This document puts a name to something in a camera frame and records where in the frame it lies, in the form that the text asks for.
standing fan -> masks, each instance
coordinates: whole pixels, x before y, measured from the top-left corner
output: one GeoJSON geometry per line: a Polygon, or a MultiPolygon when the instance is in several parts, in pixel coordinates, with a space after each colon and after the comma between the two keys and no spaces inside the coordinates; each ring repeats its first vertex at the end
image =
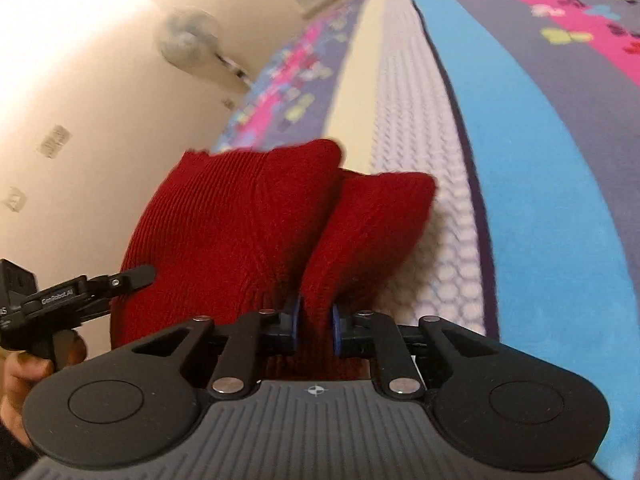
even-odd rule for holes
{"type": "Polygon", "coordinates": [[[203,10],[176,9],[160,28],[158,47],[162,56],[178,68],[215,60],[251,86],[246,71],[218,51],[220,30],[218,20],[203,10]]]}

striped blanket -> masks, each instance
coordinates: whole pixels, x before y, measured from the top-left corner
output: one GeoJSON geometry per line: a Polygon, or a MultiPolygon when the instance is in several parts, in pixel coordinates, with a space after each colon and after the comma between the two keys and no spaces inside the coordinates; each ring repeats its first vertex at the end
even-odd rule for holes
{"type": "Polygon", "coordinates": [[[596,464],[639,474],[640,0],[355,0],[264,70],[215,150],[337,139],[438,179],[379,298],[573,370],[611,409],[596,464]]]}

ribbed red fabric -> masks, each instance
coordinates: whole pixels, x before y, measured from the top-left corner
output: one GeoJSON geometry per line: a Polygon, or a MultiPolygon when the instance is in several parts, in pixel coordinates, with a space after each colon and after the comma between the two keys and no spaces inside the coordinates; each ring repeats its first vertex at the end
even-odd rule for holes
{"type": "Polygon", "coordinates": [[[156,280],[111,307],[113,348],[196,315],[217,324],[279,308],[339,192],[341,152],[330,140],[268,153],[187,152],[144,211],[122,269],[156,280]]]}
{"type": "Polygon", "coordinates": [[[272,378],[361,376],[360,359],[334,357],[332,305],[339,301],[352,312],[370,309],[380,288],[414,248],[429,217],[436,184],[427,174],[343,175],[340,199],[302,278],[298,354],[272,360],[272,378]]]}

pink stripe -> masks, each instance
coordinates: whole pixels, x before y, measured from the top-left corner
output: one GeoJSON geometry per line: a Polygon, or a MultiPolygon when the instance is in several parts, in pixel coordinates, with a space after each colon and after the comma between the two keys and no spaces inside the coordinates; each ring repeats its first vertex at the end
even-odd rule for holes
{"type": "Polygon", "coordinates": [[[630,39],[628,36],[614,36],[610,32],[607,24],[615,22],[603,16],[590,16],[573,6],[560,6],[558,0],[527,0],[526,4],[545,4],[555,8],[563,8],[564,16],[549,16],[549,18],[565,30],[592,34],[593,39],[589,42],[589,45],[609,59],[629,79],[640,86],[640,56],[628,54],[623,50],[624,47],[630,46],[630,39]]]}

blue butterfly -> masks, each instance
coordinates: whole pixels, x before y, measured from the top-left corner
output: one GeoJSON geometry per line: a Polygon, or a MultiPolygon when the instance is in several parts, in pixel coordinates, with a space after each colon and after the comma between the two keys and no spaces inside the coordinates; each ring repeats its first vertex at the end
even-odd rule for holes
{"type": "Polygon", "coordinates": [[[590,16],[602,16],[603,18],[615,21],[620,19],[620,15],[612,12],[611,7],[608,5],[596,5],[591,7],[591,9],[585,10],[584,13],[590,16]]]}

